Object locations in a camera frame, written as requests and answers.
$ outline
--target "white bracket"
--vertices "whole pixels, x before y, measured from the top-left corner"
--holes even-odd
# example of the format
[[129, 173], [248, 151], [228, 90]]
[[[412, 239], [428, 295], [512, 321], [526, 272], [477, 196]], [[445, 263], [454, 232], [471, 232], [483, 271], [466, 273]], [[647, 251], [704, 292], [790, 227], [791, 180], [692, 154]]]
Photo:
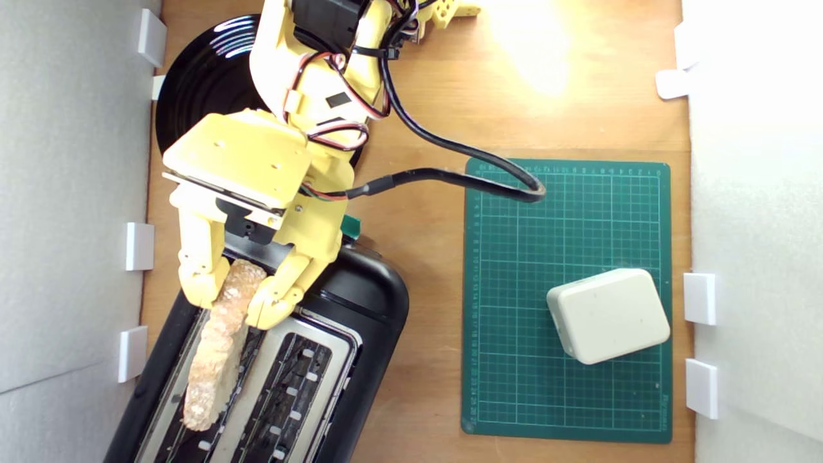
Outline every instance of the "white bracket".
[[137, 42], [137, 52], [153, 64], [155, 68], [162, 68], [165, 57], [165, 24], [154, 16], [154, 13], [143, 8], [140, 16], [140, 39]]
[[683, 299], [686, 320], [702, 325], [716, 325], [714, 275], [683, 274]]
[[686, 407], [708, 419], [718, 418], [718, 369], [686, 359]]
[[690, 22], [683, 21], [674, 28], [674, 49], [677, 69], [663, 69], [655, 76], [658, 95], [664, 100], [686, 96], [691, 90], [688, 71], [700, 61], [703, 42]]
[[165, 74], [162, 76], [154, 76], [154, 80], [151, 82], [152, 101], [157, 101], [160, 98], [160, 89], [163, 88], [163, 82], [165, 82]]
[[120, 355], [117, 381], [126, 382], [139, 375], [146, 366], [148, 327], [138, 326], [120, 332]]
[[126, 226], [126, 270], [154, 269], [154, 225], [129, 222]]

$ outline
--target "white plastic block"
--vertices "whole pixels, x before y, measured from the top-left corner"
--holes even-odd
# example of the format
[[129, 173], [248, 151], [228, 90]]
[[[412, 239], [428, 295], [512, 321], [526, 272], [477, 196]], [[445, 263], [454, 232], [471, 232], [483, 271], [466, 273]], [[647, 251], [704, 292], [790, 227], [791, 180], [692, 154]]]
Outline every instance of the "white plastic block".
[[689, 94], [689, 74], [680, 69], [663, 69], [654, 76], [658, 95], [664, 100], [679, 98]]
[[157, 101], [160, 98], [160, 89], [163, 88], [163, 82], [165, 82], [165, 74], [154, 76], [154, 80], [151, 82], [152, 101]]
[[652, 275], [643, 269], [552, 288], [546, 302], [563, 349], [587, 365], [660, 344], [672, 332]]
[[129, 222], [126, 226], [126, 270], [154, 269], [154, 225]]
[[706, 418], [718, 418], [717, 367], [686, 359], [686, 406]]
[[118, 382], [126, 382], [139, 375], [146, 366], [148, 348], [148, 327], [138, 326], [120, 332], [120, 359]]
[[137, 52], [154, 64], [155, 68], [161, 68], [165, 57], [165, 24], [154, 16], [147, 8], [142, 9], [140, 16], [140, 39], [137, 42]]
[[683, 297], [686, 320], [702, 325], [716, 325], [714, 275], [683, 274]]
[[688, 21], [674, 28], [674, 53], [677, 68], [687, 70], [700, 61], [700, 31]]

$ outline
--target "white box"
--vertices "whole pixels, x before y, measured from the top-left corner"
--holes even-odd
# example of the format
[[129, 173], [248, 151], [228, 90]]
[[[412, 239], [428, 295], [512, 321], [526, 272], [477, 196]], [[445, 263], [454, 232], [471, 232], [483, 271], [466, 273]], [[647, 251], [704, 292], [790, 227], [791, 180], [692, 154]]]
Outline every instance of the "white box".
[[708, 419], [718, 418], [718, 369], [686, 359], [686, 407]]
[[703, 325], [716, 325], [714, 305], [714, 275], [683, 274], [683, 299], [686, 320]]
[[140, 15], [140, 36], [137, 40], [137, 52], [153, 64], [162, 68], [165, 59], [165, 37], [168, 29], [163, 21], [154, 16], [150, 10], [143, 8]]
[[146, 366], [148, 334], [148, 327], [144, 325], [120, 332], [118, 382], [126, 382], [143, 371]]
[[546, 296], [563, 349], [587, 365], [666, 341], [671, 328], [649, 272], [617, 269]]
[[126, 270], [154, 269], [154, 225], [126, 224]]

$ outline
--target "black plate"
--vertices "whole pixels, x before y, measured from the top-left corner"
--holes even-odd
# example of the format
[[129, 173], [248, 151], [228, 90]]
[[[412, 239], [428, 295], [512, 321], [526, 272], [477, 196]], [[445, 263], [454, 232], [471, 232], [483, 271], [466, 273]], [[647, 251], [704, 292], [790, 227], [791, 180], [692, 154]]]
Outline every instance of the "black plate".
[[[249, 69], [260, 15], [237, 16], [205, 30], [178, 55], [160, 89], [155, 131], [160, 152], [210, 113], [266, 110]], [[361, 149], [351, 157], [354, 166]]]

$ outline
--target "yellow robotic arm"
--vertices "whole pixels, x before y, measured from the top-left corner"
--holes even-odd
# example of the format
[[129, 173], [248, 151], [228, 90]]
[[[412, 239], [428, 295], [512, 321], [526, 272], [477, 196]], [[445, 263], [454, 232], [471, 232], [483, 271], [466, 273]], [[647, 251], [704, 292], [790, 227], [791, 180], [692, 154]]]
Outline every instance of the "yellow robotic arm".
[[[226, 279], [229, 264], [222, 253], [230, 213], [239, 211], [271, 229], [273, 241], [291, 246], [249, 307], [246, 323], [263, 330], [285, 319], [336, 259], [347, 200], [320, 192], [352, 187], [352, 151], [368, 138], [366, 121], [380, 119], [388, 108], [374, 108], [384, 90], [378, 59], [358, 53], [346, 59], [301, 43], [293, 1], [265, 2], [250, 56], [254, 85], [272, 112], [208, 115], [163, 156], [165, 176], [179, 184], [170, 202], [179, 210], [180, 284], [192, 304], [211, 308]], [[355, 47], [379, 48], [393, 16], [405, 7], [395, 1], [370, 2]], [[459, 0], [429, 4], [423, 13], [437, 15], [438, 27], [458, 9], [463, 15], [479, 12]], [[418, 23], [417, 33], [422, 31]]]

